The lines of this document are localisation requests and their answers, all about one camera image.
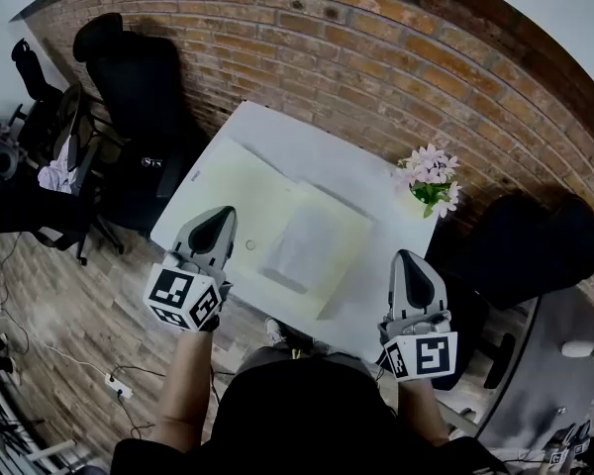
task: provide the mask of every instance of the red brick wall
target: red brick wall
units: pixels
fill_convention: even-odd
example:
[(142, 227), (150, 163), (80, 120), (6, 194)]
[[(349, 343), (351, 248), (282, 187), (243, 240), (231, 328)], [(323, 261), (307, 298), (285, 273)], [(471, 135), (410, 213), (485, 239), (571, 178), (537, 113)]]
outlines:
[(515, 191), (594, 208), (594, 83), (501, 0), (40, 0), (31, 29), (92, 92), (72, 41), (107, 12), (174, 41), (210, 134), (249, 99), (392, 162), (434, 143), (462, 162), (465, 226)]

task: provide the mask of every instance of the desk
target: desk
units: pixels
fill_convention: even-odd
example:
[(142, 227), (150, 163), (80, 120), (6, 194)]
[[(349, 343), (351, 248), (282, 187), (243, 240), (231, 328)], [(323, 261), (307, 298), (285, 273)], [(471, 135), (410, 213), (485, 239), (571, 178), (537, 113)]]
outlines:
[(558, 429), (583, 424), (594, 399), (592, 358), (561, 354), (566, 341), (594, 340), (594, 307), (585, 295), (570, 287), (523, 306), (529, 312), (523, 334), (479, 425), (442, 408), (487, 447), (543, 449)]
[(372, 220), (364, 253), (353, 263), (318, 319), (307, 320), (251, 287), (225, 267), (232, 294), (280, 322), (368, 361), (382, 351), (376, 325), (388, 312), (387, 293), (394, 253), (400, 248), (424, 256), (437, 214), (427, 219), (408, 213), (398, 199), (395, 166), (353, 144), (289, 116), (243, 102), (212, 139), (187, 174), (151, 232), (170, 249), (178, 230), (176, 206), (193, 202), (194, 175), (220, 140), (241, 144), (293, 181), (305, 180)]

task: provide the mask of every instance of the gray pants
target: gray pants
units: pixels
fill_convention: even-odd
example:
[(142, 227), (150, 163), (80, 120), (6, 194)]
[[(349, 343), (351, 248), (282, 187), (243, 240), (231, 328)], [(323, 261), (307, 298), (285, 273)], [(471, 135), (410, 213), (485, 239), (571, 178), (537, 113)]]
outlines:
[[(354, 368), (355, 370), (360, 371), (361, 373), (372, 378), (371, 373), (360, 359), (352, 357), (351, 355), (347, 355), (346, 353), (335, 352), (331, 353), (330, 355), (315, 354), (311, 355), (311, 357), (321, 358), (328, 362), (349, 366), (350, 368)], [(263, 366), (264, 364), (270, 364), (271, 362), (279, 362), (281, 360), (290, 359), (292, 359), (292, 351), (284, 342), (278, 343), (275, 346), (263, 346), (245, 359), (236, 374), (239, 375), (240, 373), (243, 373), (249, 369)]]

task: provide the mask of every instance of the forearm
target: forearm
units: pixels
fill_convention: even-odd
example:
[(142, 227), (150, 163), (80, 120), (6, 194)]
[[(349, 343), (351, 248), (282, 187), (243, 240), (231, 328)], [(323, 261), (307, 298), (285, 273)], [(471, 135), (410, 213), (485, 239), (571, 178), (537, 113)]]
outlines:
[(151, 440), (181, 452), (200, 445), (209, 405), (210, 332), (184, 332), (167, 371)]
[(433, 445), (448, 442), (448, 428), (440, 414), (431, 380), (398, 384), (398, 417)]

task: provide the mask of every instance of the chair backrest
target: chair backrest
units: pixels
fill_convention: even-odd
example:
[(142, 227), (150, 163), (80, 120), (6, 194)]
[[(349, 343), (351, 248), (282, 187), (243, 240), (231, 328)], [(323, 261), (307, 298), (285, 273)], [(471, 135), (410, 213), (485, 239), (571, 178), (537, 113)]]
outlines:
[(64, 144), (68, 142), (68, 170), (79, 165), (81, 151), (88, 144), (95, 130), (88, 100), (80, 83), (71, 85), (59, 104), (61, 132), (53, 146), (53, 158), (57, 159)]
[(11, 51), (11, 59), (15, 61), (32, 99), (58, 103), (61, 91), (47, 83), (38, 56), (31, 51), (29, 43), (24, 39), (18, 41)]
[(432, 264), (494, 307), (510, 308), (594, 273), (594, 212), (574, 195), (554, 213), (506, 196), (489, 206), (456, 250)]
[(100, 16), (76, 35), (73, 53), (88, 73), (124, 139), (156, 146), (193, 139), (174, 44), (124, 32), (118, 14)]

